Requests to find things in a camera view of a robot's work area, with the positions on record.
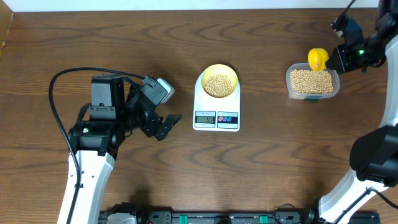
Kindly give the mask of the white digital kitchen scale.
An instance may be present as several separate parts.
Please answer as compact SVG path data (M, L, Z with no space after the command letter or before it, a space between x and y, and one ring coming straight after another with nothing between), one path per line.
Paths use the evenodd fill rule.
M203 85L205 72L195 84L193 124L196 131L238 132L241 122L241 88L237 82L235 90L224 98L209 95Z

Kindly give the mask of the yellow measuring scoop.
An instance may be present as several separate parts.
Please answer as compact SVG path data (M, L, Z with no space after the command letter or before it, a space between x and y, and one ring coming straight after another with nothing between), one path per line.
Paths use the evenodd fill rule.
M310 68L315 72L319 72L326 69L329 54L325 49L314 48L309 51L307 58Z

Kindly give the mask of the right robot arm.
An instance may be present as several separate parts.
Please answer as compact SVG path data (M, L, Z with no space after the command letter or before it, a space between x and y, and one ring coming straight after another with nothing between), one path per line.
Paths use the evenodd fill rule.
M376 33L368 38L345 12L330 25L345 42L334 48L326 68L341 75L386 63L387 95L380 127L355 140L349 171L319 199L312 223L348 223L371 197L397 185L397 1L379 2Z

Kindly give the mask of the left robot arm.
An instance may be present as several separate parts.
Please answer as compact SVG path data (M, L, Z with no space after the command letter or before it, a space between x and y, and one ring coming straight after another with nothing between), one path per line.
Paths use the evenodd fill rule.
M122 75L100 75L91 81L91 103L84 105L67 134L72 148L59 223L96 223L106 183L118 149L135 129L148 138L165 139L181 119L166 118L155 109L174 88L161 78L146 76L135 83Z

